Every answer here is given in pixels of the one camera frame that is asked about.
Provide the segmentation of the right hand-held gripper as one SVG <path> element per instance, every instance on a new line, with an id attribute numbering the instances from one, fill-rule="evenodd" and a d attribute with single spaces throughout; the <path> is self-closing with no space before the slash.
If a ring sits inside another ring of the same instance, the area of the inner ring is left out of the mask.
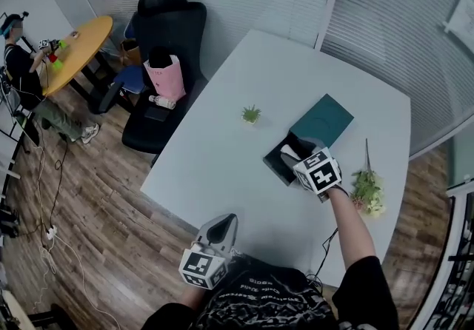
<path id="1" fill-rule="evenodd" d="M 329 149 L 318 138 L 299 138 L 303 155 L 310 155 L 304 160 L 287 153 L 281 154 L 284 164 L 292 169 L 303 189 L 314 193 L 323 203 L 329 199 L 327 191 L 341 183 L 341 171 Z"/>

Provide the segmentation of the white paper wall notice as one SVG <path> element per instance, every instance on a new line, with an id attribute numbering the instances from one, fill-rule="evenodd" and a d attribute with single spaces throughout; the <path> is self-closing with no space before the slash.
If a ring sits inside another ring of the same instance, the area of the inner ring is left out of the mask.
<path id="1" fill-rule="evenodd" d="M 445 33 L 453 33 L 465 44 L 474 45 L 474 0 L 459 0 L 450 19 L 442 24 Z"/>

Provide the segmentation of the small green potted plant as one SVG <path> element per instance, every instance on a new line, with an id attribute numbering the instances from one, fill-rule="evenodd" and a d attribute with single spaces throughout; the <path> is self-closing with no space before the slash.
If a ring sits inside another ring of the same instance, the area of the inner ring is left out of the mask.
<path id="1" fill-rule="evenodd" d="M 261 109 L 257 108 L 255 105 L 251 107 L 244 107 L 241 112 L 241 119 L 248 123 L 254 125 L 261 116 Z"/>

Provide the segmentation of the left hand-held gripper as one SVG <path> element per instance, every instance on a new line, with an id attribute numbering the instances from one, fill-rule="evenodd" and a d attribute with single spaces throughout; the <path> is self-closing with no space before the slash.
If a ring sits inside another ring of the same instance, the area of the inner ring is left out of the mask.
<path id="1" fill-rule="evenodd" d="M 185 249 L 178 271 L 184 282 L 213 290 L 228 273 L 230 259 L 220 252 L 230 253 L 236 241 L 236 214 L 220 215 L 205 223 L 198 231 L 196 242 Z"/>

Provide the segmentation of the person's left forearm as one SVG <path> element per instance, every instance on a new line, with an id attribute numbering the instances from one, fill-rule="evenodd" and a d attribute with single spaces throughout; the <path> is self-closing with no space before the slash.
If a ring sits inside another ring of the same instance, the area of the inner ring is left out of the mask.
<path id="1" fill-rule="evenodd" d="M 181 305 L 191 308 L 193 311 L 197 311 L 201 306 L 206 293 L 206 289 L 197 286 L 187 285 L 180 298 L 178 299 L 178 302 Z"/>

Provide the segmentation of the dark green drawer box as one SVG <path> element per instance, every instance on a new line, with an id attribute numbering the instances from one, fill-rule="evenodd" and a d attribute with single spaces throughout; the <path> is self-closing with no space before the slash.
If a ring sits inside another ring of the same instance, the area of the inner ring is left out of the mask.
<path id="1" fill-rule="evenodd" d="M 353 115 L 326 94 L 291 126 L 285 138 L 263 157 L 263 162 L 289 186 L 297 177 L 284 164 L 281 154 L 284 152 L 300 160 L 309 157 L 303 155 L 298 142 L 299 138 L 306 137 L 318 138 L 326 147 L 331 147 L 352 121 Z"/>

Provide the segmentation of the round wooden table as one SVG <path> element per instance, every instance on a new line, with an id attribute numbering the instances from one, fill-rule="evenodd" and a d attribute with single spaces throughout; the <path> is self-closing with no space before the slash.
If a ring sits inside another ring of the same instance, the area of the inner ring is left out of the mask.
<path id="1" fill-rule="evenodd" d="M 72 87 L 97 114 L 109 92 L 109 83 L 116 77 L 113 68 L 101 54 L 113 28 L 110 16 L 99 16 L 79 26 L 77 36 L 68 35 L 65 48 L 55 51 L 60 67 L 47 62 L 40 73 L 42 94 L 51 97 L 61 89 Z"/>

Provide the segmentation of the black office chair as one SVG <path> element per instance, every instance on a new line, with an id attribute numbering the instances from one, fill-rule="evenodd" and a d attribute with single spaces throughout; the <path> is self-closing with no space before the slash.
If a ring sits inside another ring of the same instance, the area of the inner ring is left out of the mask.
<path id="1" fill-rule="evenodd" d="M 201 40 L 207 19 L 207 8 L 197 1 L 138 0 L 133 15 L 133 28 L 141 54 L 145 90 L 133 94 L 122 89 L 122 84 L 109 85 L 109 92 L 99 107 L 99 113 L 108 112 L 118 104 L 130 116 L 122 133 L 123 145 L 159 156 L 167 142 L 207 84 L 200 66 Z M 186 95 L 169 110 L 167 120 L 160 122 L 144 117 L 150 95 L 158 95 L 153 87 L 144 62 L 154 47 L 165 47 L 180 61 Z"/>

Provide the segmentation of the blue chair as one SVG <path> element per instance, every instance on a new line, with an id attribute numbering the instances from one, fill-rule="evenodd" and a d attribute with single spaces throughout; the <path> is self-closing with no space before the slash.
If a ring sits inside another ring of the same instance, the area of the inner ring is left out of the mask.
<path id="1" fill-rule="evenodd" d="M 134 38 L 136 40 L 135 30 L 133 28 L 133 18 L 129 20 L 127 26 L 125 27 L 123 40 L 126 38 Z M 133 94 L 142 93 L 146 88 L 143 79 L 142 62 L 140 66 L 126 67 L 123 64 L 122 66 L 123 68 L 117 73 L 117 76 L 114 78 L 114 82 L 121 83 L 122 89 L 125 91 L 131 92 Z"/>

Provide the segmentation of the artificial flower bouquet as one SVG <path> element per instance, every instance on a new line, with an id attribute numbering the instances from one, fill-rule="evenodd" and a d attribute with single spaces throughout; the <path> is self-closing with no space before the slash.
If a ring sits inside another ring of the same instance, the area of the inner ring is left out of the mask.
<path id="1" fill-rule="evenodd" d="M 365 157 L 364 167 L 353 173 L 353 191 L 350 197 L 360 213 L 376 218 L 386 208 L 381 178 L 371 167 L 368 139 L 365 140 Z"/>

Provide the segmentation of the person's black printed shirt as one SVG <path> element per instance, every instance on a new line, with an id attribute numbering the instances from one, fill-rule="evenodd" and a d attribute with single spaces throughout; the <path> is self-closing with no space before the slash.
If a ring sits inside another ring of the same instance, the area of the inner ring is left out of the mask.
<path id="1" fill-rule="evenodd" d="M 240 255 L 229 270 L 198 309 L 167 303 L 141 330 L 399 330 L 375 256 L 349 267 L 332 303 L 297 269 Z"/>

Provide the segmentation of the black wallet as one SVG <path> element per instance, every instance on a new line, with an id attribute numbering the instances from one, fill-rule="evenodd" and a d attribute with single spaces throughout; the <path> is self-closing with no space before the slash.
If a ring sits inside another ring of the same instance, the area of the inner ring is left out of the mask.
<path id="1" fill-rule="evenodd" d="M 144 117 L 154 121 L 163 122 L 167 120 L 169 114 L 170 111 L 163 107 L 148 107 L 144 112 Z"/>

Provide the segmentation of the person's right forearm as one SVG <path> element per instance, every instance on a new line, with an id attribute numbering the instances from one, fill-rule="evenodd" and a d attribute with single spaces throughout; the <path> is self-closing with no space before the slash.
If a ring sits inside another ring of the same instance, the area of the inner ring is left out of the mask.
<path id="1" fill-rule="evenodd" d="M 327 194 L 338 227 L 345 268 L 349 269 L 365 257 L 375 256 L 373 239 L 350 197 L 343 190 L 334 187 Z"/>

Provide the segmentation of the brown bag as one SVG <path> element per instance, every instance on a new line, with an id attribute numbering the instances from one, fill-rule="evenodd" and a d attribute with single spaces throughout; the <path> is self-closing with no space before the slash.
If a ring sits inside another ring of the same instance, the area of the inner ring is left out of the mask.
<path id="1" fill-rule="evenodd" d="M 126 38 L 121 42 L 121 63 L 126 67 L 141 65 L 138 42 L 134 38 Z"/>

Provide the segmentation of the pink paper bag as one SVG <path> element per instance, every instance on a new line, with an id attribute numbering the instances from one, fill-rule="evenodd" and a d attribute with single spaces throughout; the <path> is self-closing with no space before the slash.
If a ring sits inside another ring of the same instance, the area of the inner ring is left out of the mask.
<path id="1" fill-rule="evenodd" d="M 167 48 L 152 48 L 144 68 L 158 95 L 171 101 L 178 101 L 186 95 L 180 61 Z"/>

